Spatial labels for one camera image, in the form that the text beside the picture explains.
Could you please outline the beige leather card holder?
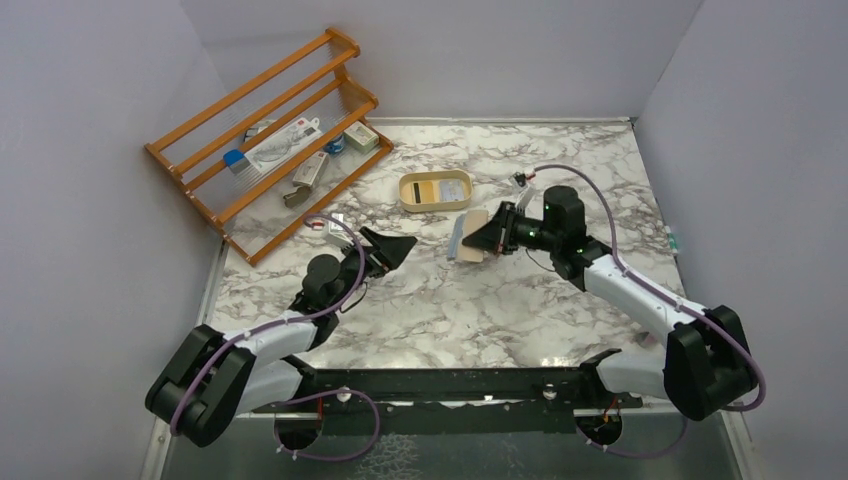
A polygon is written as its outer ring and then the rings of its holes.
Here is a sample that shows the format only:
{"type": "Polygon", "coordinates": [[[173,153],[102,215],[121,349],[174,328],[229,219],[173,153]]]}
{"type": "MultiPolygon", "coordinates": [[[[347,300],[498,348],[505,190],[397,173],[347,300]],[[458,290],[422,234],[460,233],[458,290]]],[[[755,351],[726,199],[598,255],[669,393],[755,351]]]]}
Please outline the beige leather card holder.
{"type": "MultiPolygon", "coordinates": [[[[474,233],[475,231],[482,228],[489,220],[489,213],[486,210],[469,210],[466,212],[466,219],[464,225],[464,239],[466,239],[469,235],[474,233]]],[[[466,263],[480,263],[484,259],[484,252],[482,250],[464,246],[461,241],[460,246],[460,255],[461,261],[455,262],[466,262],[466,263]]]]}

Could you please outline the beige oval tray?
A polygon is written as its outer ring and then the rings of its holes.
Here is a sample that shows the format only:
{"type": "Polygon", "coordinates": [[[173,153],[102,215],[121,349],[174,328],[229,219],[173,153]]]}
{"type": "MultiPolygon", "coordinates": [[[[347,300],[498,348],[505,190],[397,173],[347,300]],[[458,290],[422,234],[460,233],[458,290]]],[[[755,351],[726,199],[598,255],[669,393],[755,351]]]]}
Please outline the beige oval tray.
{"type": "Polygon", "coordinates": [[[471,176],[459,169],[413,172],[398,181],[401,207],[409,213],[462,210],[472,194],[471,176]]]}

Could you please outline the orange wooden shelf rack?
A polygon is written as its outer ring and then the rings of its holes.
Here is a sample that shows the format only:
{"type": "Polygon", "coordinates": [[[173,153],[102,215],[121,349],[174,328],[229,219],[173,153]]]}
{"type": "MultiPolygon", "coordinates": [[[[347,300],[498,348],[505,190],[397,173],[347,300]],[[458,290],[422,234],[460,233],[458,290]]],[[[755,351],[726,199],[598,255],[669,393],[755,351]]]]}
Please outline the orange wooden shelf rack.
{"type": "Polygon", "coordinates": [[[256,266],[394,148],[357,147],[375,94],[347,69],[359,44],[333,27],[145,145],[230,249],[256,266]]]}

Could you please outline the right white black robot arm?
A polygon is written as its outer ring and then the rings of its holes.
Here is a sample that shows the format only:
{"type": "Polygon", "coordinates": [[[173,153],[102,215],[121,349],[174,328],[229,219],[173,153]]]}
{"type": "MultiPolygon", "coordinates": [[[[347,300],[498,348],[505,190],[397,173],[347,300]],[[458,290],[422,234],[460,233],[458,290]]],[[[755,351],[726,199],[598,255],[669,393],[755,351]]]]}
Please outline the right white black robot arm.
{"type": "Polygon", "coordinates": [[[502,202],[461,243],[494,255],[519,248],[546,252],[561,278],[618,308],[660,342],[663,356],[616,351],[590,361],[598,384],[610,393],[667,399],[700,421],[760,385],[738,315],[675,296],[631,269],[588,234],[585,205],[571,187],[546,189],[539,219],[502,202]]]}

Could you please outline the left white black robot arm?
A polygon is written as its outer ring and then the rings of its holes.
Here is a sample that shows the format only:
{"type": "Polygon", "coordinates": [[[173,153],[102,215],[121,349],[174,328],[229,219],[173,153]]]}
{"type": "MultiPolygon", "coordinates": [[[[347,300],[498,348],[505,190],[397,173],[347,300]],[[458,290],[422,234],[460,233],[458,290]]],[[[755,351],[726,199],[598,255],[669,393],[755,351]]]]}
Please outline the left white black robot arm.
{"type": "Polygon", "coordinates": [[[337,257],[320,254],[306,267],[301,289],[279,317],[229,332],[200,325],[190,331],[144,400],[145,408],[198,447],[217,440],[239,414],[294,398],[304,379],[290,357],[322,345],[339,324],[342,304],[367,279],[398,269],[414,236],[378,234],[337,257]]]}

